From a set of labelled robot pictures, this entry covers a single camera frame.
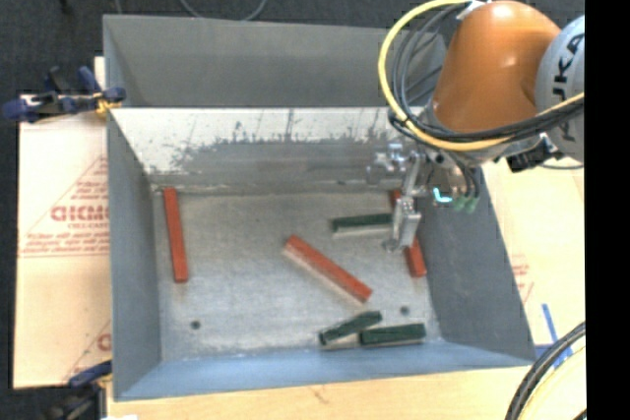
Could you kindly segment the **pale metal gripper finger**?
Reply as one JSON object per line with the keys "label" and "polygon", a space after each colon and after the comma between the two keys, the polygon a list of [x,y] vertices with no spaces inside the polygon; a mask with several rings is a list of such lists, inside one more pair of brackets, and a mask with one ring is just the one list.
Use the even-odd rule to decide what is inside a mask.
{"label": "pale metal gripper finger", "polygon": [[421,222],[420,212],[406,213],[401,218],[399,229],[399,248],[409,247],[416,237],[417,228]]}
{"label": "pale metal gripper finger", "polygon": [[401,252],[399,248],[399,229],[401,218],[406,213],[413,212],[412,197],[398,197],[392,212],[392,228],[390,237],[384,242],[385,250],[389,253]]}

